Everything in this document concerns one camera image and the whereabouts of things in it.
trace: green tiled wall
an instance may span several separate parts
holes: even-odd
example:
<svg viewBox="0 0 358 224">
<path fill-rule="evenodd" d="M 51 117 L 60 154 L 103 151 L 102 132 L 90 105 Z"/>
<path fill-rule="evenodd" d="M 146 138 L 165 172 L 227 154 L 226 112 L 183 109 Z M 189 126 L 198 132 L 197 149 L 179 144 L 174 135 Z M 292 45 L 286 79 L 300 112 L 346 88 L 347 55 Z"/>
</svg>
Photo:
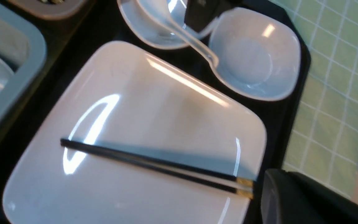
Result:
<svg viewBox="0 0 358 224">
<path fill-rule="evenodd" d="M 272 0 L 311 53 L 284 169 L 304 173 L 345 197 L 358 165 L 358 0 Z"/>
</svg>

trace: tile grout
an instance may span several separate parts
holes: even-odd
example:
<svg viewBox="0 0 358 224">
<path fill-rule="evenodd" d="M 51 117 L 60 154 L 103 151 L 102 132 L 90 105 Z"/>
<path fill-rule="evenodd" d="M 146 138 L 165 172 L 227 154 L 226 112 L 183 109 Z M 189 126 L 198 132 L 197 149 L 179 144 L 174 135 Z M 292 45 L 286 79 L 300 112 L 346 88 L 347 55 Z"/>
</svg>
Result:
<svg viewBox="0 0 358 224">
<path fill-rule="evenodd" d="M 321 20 L 321 17 L 322 17 L 322 14 L 323 14 L 323 11 L 324 11 L 324 5 L 321 6 L 320 8 L 320 11 L 319 11 L 319 14 L 318 14 L 318 17 L 317 17 L 317 23 L 320 22 Z M 310 45 L 311 43 L 313 42 L 314 38 L 315 38 L 315 35 L 317 33 L 317 26 L 314 28 L 314 32 L 312 34 L 312 37 L 310 38 Z M 323 90 L 323 95 L 321 96 L 323 98 L 325 94 L 325 88 Z M 312 136 L 313 136 L 313 131 L 314 131 L 314 127 L 316 125 L 316 119 L 317 119 L 317 112 L 314 114 L 314 117 L 313 117 L 313 123 L 312 123 L 312 127 L 311 127 L 311 130 L 310 130 L 310 133 L 309 133 L 309 139 L 307 140 L 306 142 L 306 145 L 305 145 L 305 150 L 304 150 L 304 154 L 302 155 L 302 159 L 301 159 L 301 164 L 300 164 L 300 169 L 303 169 L 304 165 L 305 165 L 305 161 L 306 161 L 306 156 L 307 156 L 307 153 L 308 153 L 308 150 L 309 150 L 309 147 L 310 147 L 310 143 L 311 143 L 311 139 L 312 139 Z"/>
<path fill-rule="evenodd" d="M 300 18 L 302 18 L 302 19 L 304 19 L 304 20 L 308 21 L 309 23 L 311 23 L 311 24 L 313 24 L 313 25 L 317 26 L 318 28 L 320 28 L 320 29 L 324 30 L 325 32 L 327 32 L 327 33 L 329 33 L 329 34 L 331 34 L 331 35 L 333 35 L 333 36 L 335 36 L 335 37 L 336 37 L 336 36 L 338 36 L 338 35 L 336 35 L 336 34 L 333 34 L 331 31 L 326 30 L 325 28 L 323 28 L 323 27 L 319 26 L 317 23 L 315 23 L 315 22 L 313 22 L 313 21 L 310 21 L 309 19 L 307 19 L 307 18 L 303 17 L 302 15 L 298 14 L 297 12 L 295 12 L 295 11 L 293 11 L 293 10 L 291 10 L 291 9 L 287 8 L 286 6 L 283 6 L 282 4 L 280 4 L 280 3 L 278 3 L 278 2 L 276 2 L 276 4 L 278 4 L 280 7 L 284 8 L 285 10 L 287 10 L 287 11 L 290 11 L 290 12 L 294 13 L 294 15 L 295 15 L 295 16 L 298 16 L 298 17 L 300 17 Z M 334 9 L 332 9 L 332 8 L 330 8 L 330 7 L 326 6 L 326 5 L 324 5 L 324 7 L 326 7 L 326 8 L 328 8 L 328 9 L 330 9 L 330 10 L 334 11 L 334 13 L 338 14 L 338 15 L 339 15 L 339 16 L 341 16 L 341 17 L 345 17 L 345 20 L 350 21 L 350 22 L 352 22 L 353 24 L 355 24 L 355 25 L 357 25 L 357 26 L 358 26 L 358 24 L 357 24 L 355 21 L 350 20 L 350 19 L 349 19 L 349 18 L 347 18 L 345 15 L 341 15 L 341 14 L 339 14 L 337 11 L 335 11 Z M 353 44 L 351 44 L 351 43 L 349 43 L 349 42 L 345 41 L 345 40 L 344 40 L 344 39 L 342 39 L 341 37 L 339 37 L 339 39 L 340 39 L 341 41 L 345 42 L 346 44 L 349 44 L 350 46 L 352 46 L 352 47 L 354 47 L 354 48 L 357 48 L 355 45 L 353 45 Z"/>
<path fill-rule="evenodd" d="M 324 54 L 321 53 L 320 51 L 316 50 L 316 49 L 313 48 L 312 46 L 308 46 L 308 48 L 309 48 L 310 50 L 314 50 L 317 54 L 319 54 L 319 55 L 323 56 L 324 58 L 326 58 L 327 60 L 331 61 L 331 59 L 330 59 L 329 57 L 327 57 L 326 55 L 324 55 Z M 341 68 L 343 68 L 343 69 L 345 69 L 345 70 L 347 70 L 347 71 L 349 71 L 349 72 L 352 72 L 352 70 L 350 70 L 349 68 L 346 68 L 344 65 L 339 64 L 339 63 L 336 62 L 335 60 L 332 60 L 332 62 L 333 62 L 334 64 L 340 66 Z"/>
<path fill-rule="evenodd" d="M 307 104 L 307 103 L 305 103 L 305 102 L 303 102 L 303 101 L 301 101 L 301 104 L 303 104 L 303 105 L 305 105 L 305 106 L 307 106 L 307 107 L 309 107 L 309 108 L 311 108 L 311 109 L 313 109 L 313 110 L 316 110 L 316 111 L 322 113 L 323 115 L 328 116 L 328 117 L 334 119 L 335 121 L 337 121 L 337 122 L 339 122 L 339 123 L 341 123 L 341 124 L 346 125 L 348 128 L 352 129 L 353 131 L 357 132 L 357 134 L 358 134 L 358 130 L 355 129 L 354 127 L 352 127 L 351 125 L 349 125 L 348 123 L 346 123 L 345 121 L 340 120 L 340 119 L 337 119 L 337 118 L 335 118 L 334 116 L 332 116 L 332 115 L 330 115 L 330 114 L 328 114 L 328 113 L 326 113 L 326 112 L 324 112 L 324 111 L 317 110 L 315 107 L 313 107 L 313 106 L 311 106 L 311 105 L 309 105 L 309 104 Z"/>
<path fill-rule="evenodd" d="M 297 171 L 297 172 L 303 173 L 299 168 L 297 168 L 297 167 L 295 167 L 295 166 L 293 166 L 293 165 L 291 165 L 291 164 L 289 164 L 289 163 L 287 163 L 287 162 L 284 162 L 284 164 L 287 165 L 288 167 L 294 169 L 294 170 Z M 339 193 L 341 193 L 341 194 L 343 194 L 343 195 L 346 195 L 348 198 L 351 197 L 349 194 L 343 192 L 342 190 L 339 190 L 339 189 L 335 188 L 334 186 L 332 186 L 332 185 L 330 185 L 330 184 L 328 184 L 328 183 L 324 183 L 323 181 L 318 180 L 318 179 L 316 179 L 316 178 L 314 178 L 314 177 L 312 177 L 312 176 L 310 176 L 310 175 L 308 175 L 308 174 L 306 174 L 306 173 L 304 173 L 304 175 L 307 176 L 307 177 L 309 177 L 309 178 L 311 178 L 311 179 L 313 179 L 313 180 L 315 180 L 316 182 L 318 182 L 318 183 L 320 183 L 320 184 L 322 184 L 322 185 L 324 185 L 324 186 L 327 186 L 330 190 L 332 190 L 332 191 L 334 191 L 334 192 L 339 192 Z"/>
<path fill-rule="evenodd" d="M 357 48 L 355 63 L 354 63 L 354 65 L 353 65 L 353 71 L 352 71 L 352 75 L 351 75 L 351 79 L 350 79 L 349 83 L 352 83 L 352 81 L 353 81 L 354 72 L 355 72 L 355 70 L 356 70 L 356 68 L 357 68 L 357 62 L 358 62 L 358 48 Z M 345 108 L 348 107 L 348 98 L 349 98 L 349 96 L 350 96 L 351 91 L 352 91 L 352 85 L 350 85 L 350 87 L 349 87 L 349 89 L 348 89 L 348 91 L 347 91 L 347 93 L 346 93 L 347 98 L 346 98 L 346 100 L 345 100 Z M 343 119 L 343 120 L 346 120 L 346 117 L 347 117 L 347 110 L 345 109 L 345 111 L 344 111 L 344 113 L 343 113 L 343 118 L 342 118 L 342 119 Z M 344 129 L 344 124 L 342 123 L 341 126 L 340 126 L 340 128 L 339 128 L 339 132 L 338 132 L 339 138 L 341 137 L 341 135 L 342 135 L 342 133 L 343 133 L 343 129 Z M 334 151 L 335 151 L 335 152 L 338 150 L 339 141 L 340 141 L 340 139 L 336 139 L 336 141 L 335 141 L 335 144 L 334 144 Z M 334 168 L 333 168 L 333 166 L 334 166 L 334 165 L 333 165 L 333 164 L 334 164 L 334 157 L 331 158 L 331 163 L 332 163 L 332 164 L 330 164 L 330 168 L 328 169 L 328 181 L 329 181 L 329 183 L 331 182 L 332 170 L 334 169 Z"/>
<path fill-rule="evenodd" d="M 328 83 L 325 83 L 323 80 L 321 80 L 319 77 L 317 77 L 316 75 L 314 75 L 312 72 L 310 72 L 309 75 L 310 75 L 310 77 L 313 77 L 315 80 L 321 82 L 322 84 L 327 85 L 327 87 L 329 87 L 330 89 L 334 90 L 336 93 L 338 93 L 339 95 L 343 96 L 344 98 L 348 98 L 348 99 L 350 99 L 351 101 L 358 103 L 358 100 L 353 99 L 351 96 L 348 97 L 346 94 L 340 92 L 340 91 L 337 90 L 335 87 L 331 86 L 331 85 L 328 84 Z"/>
<path fill-rule="evenodd" d="M 307 138 L 306 135 L 304 135 L 304 134 L 302 134 L 302 133 L 300 133 L 300 132 L 298 132 L 298 131 L 296 131 L 296 130 L 294 130 L 294 133 L 296 133 L 297 135 L 302 136 L 303 138 Z M 332 153 L 333 155 L 338 156 L 338 157 L 341 157 L 342 159 L 346 160 L 347 162 L 352 163 L 353 165 L 357 166 L 357 162 L 353 161 L 352 159 L 349 159 L 349 158 L 347 158 L 346 156 L 343 156 L 343 155 L 341 155 L 341 154 L 339 154 L 339 153 L 337 153 L 337 152 L 334 152 L 332 149 L 327 148 L 326 146 L 322 145 L 321 143 L 317 142 L 317 141 L 314 140 L 314 139 L 310 139 L 310 140 L 311 140 L 311 142 L 313 142 L 314 144 L 316 144 L 316 145 L 322 147 L 323 149 L 327 150 L 328 152 Z"/>
</svg>

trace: black object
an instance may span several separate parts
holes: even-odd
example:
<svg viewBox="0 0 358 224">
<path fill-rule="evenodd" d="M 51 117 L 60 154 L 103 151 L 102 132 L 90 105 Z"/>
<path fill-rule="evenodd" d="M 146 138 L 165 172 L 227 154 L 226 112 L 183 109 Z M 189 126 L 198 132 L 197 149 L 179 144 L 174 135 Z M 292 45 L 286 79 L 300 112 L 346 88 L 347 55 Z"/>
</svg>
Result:
<svg viewBox="0 0 358 224">
<path fill-rule="evenodd" d="M 242 0 L 188 0 L 185 24 L 201 32 L 223 12 L 240 6 Z"/>
<path fill-rule="evenodd" d="M 107 159 L 114 159 L 117 161 L 129 163 L 138 167 L 142 167 L 145 169 L 153 170 L 158 173 L 163 173 L 166 175 L 170 175 L 173 177 L 177 177 L 183 180 L 192 181 L 198 184 L 202 184 L 205 186 L 213 187 L 219 190 L 224 190 L 233 194 L 238 194 L 240 196 L 244 196 L 252 199 L 253 193 L 253 181 L 237 178 L 235 176 L 214 172 L 211 170 L 201 169 L 197 167 L 187 166 L 184 164 L 173 163 L 167 160 L 156 159 L 148 156 L 141 156 L 138 154 L 128 153 L 116 149 L 111 149 L 103 146 L 89 145 L 82 142 L 72 141 L 68 139 L 60 139 L 61 146 L 75 149 L 84 153 L 89 153 L 95 156 L 101 156 Z M 190 174 L 185 174 L 183 171 L 190 171 L 192 173 L 202 174 L 203 176 L 216 177 L 222 180 L 229 180 L 230 182 L 240 184 L 244 186 L 246 189 L 239 189 L 237 187 L 228 186 L 226 184 L 221 184 L 217 182 L 212 182 L 210 180 L 206 180 L 200 177 L 195 177 Z"/>
<path fill-rule="evenodd" d="M 298 80 L 293 93 L 283 100 L 264 102 L 249 99 L 233 92 L 215 77 L 209 64 L 192 48 L 166 51 L 149 47 L 128 28 L 115 1 L 96 1 L 90 14 L 81 23 L 51 71 L 46 75 L 45 80 L 37 88 L 34 97 L 23 109 L 6 138 L 0 142 L 0 222 L 7 223 L 1 211 L 1 196 L 6 181 L 20 156 L 85 62 L 99 47 L 112 40 L 123 40 L 154 54 L 256 113 L 267 130 L 267 145 L 256 183 L 263 180 L 266 169 L 280 168 L 309 70 L 310 53 L 284 9 L 268 0 L 244 0 L 241 7 L 257 11 L 287 25 L 295 32 L 300 41 L 301 65 Z M 260 216 L 261 193 L 261 184 L 256 184 L 254 200 L 251 200 L 248 206 L 244 223 L 258 224 L 262 222 Z"/>
<path fill-rule="evenodd" d="M 358 224 L 358 205 L 297 172 L 265 173 L 263 224 Z"/>
</svg>

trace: white square plate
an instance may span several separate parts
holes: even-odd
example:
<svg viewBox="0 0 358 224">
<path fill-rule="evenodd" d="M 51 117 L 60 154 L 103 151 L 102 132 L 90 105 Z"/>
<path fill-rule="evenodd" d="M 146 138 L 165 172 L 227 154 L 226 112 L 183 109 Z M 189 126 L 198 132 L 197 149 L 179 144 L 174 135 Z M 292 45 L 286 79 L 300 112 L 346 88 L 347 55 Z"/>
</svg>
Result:
<svg viewBox="0 0 358 224">
<path fill-rule="evenodd" d="M 266 145 L 249 109 L 125 42 L 84 65 L 16 165 L 13 224 L 240 224 L 249 200 L 60 146 L 69 137 L 255 179 Z"/>
</svg>

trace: black tray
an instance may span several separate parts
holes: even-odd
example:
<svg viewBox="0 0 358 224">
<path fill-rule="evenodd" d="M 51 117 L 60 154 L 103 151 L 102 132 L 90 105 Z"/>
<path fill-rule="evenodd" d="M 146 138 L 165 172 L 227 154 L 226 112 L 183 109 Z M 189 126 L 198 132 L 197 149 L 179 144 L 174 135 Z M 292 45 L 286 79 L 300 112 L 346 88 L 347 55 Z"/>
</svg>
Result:
<svg viewBox="0 0 358 224">
<path fill-rule="evenodd" d="M 244 0 L 243 3 L 244 7 L 286 24 L 294 30 L 300 40 L 300 74 L 294 92 L 289 97 L 277 102 L 263 102 L 233 92 L 218 81 L 209 65 L 195 50 L 188 47 L 165 51 L 149 47 L 141 42 L 125 24 L 116 1 L 98 1 L 58 57 L 6 138 L 0 143 L 0 223 L 8 223 L 2 211 L 2 193 L 18 159 L 84 63 L 101 45 L 112 40 L 123 40 L 137 45 L 251 109 L 261 118 L 267 130 L 267 146 L 257 182 L 262 182 L 266 169 L 280 168 L 309 70 L 310 53 L 281 7 L 267 0 Z M 255 189 L 255 200 L 250 203 L 244 223 L 262 223 L 260 194 L 261 188 L 258 187 Z"/>
</svg>

